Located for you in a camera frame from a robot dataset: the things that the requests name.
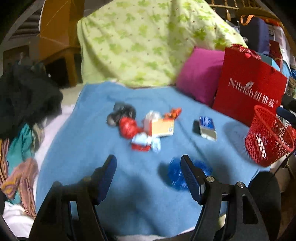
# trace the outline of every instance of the red shopping bag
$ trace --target red shopping bag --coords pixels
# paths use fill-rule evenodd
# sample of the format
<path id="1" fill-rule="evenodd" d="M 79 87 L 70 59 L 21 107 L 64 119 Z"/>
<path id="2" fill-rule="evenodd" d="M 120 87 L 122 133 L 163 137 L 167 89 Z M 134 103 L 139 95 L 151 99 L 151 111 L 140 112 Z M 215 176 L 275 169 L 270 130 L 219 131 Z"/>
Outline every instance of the red shopping bag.
<path id="1" fill-rule="evenodd" d="M 287 77 L 248 53 L 225 49 L 213 109 L 251 126 L 254 106 L 272 113 L 281 104 Z"/>

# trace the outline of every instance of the pink pillow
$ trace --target pink pillow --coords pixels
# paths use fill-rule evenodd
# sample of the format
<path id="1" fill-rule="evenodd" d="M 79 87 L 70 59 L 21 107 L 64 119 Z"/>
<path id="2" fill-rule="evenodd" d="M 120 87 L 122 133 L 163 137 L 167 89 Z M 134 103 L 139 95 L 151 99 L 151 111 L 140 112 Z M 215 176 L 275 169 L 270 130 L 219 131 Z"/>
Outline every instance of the pink pillow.
<path id="1" fill-rule="evenodd" d="M 177 78 L 177 88 L 211 107 L 218 89 L 223 60 L 224 51 L 195 47 Z"/>

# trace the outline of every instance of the yellow patterned fabric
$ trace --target yellow patterned fabric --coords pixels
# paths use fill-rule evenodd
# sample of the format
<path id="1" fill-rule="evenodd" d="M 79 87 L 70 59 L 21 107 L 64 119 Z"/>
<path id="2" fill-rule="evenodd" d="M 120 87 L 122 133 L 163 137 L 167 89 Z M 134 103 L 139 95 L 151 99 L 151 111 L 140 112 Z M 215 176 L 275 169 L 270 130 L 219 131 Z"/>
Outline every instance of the yellow patterned fabric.
<path id="1" fill-rule="evenodd" d="M 204 0 L 114 0 L 77 29 L 84 83 L 117 78 L 129 87 L 165 86 L 194 46 L 246 46 Z"/>

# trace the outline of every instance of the small cardboard box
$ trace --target small cardboard box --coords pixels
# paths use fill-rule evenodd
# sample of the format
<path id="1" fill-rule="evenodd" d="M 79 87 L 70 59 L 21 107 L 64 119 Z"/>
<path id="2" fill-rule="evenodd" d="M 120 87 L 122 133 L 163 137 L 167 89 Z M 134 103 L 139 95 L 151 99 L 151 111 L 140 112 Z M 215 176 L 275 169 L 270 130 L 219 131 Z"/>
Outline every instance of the small cardboard box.
<path id="1" fill-rule="evenodd" d="M 165 137 L 174 134 L 174 120 L 170 118 L 144 119 L 144 131 L 148 136 Z"/>

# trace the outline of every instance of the red mesh basket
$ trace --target red mesh basket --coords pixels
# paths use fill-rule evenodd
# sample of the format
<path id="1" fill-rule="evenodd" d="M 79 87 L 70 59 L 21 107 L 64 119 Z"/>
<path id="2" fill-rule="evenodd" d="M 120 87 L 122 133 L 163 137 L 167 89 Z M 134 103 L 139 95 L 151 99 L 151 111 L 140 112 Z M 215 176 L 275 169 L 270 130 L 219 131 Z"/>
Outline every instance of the red mesh basket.
<path id="1" fill-rule="evenodd" d="M 244 141 L 251 158 L 267 167 L 294 150 L 291 133 L 266 108 L 255 105 L 254 118 Z"/>

